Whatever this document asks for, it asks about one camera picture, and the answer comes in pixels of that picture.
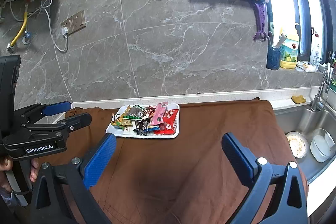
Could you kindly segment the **grey sleeve forearm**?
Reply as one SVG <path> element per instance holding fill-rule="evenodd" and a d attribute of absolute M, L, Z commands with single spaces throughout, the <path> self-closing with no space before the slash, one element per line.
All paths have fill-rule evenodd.
<path fill-rule="evenodd" d="M 5 188 L 0 188 L 0 194 L 9 210 L 13 213 L 15 209 L 20 205 L 16 195 L 11 191 L 7 191 Z"/>

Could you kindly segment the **person's left hand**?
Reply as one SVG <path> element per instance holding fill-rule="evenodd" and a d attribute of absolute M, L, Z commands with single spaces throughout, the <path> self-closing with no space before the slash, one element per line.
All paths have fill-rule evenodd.
<path fill-rule="evenodd" d="M 1 158 L 1 166 L 0 166 L 0 174 L 1 174 L 1 188 L 4 189 L 6 192 L 11 193 L 12 188 L 7 180 L 7 177 L 5 175 L 5 171 L 11 170 L 13 167 L 13 161 L 9 157 L 3 157 Z M 38 171 L 39 171 L 39 163 L 37 159 L 31 159 L 30 161 L 30 174 L 29 178 L 31 182 L 36 182 L 38 177 Z"/>

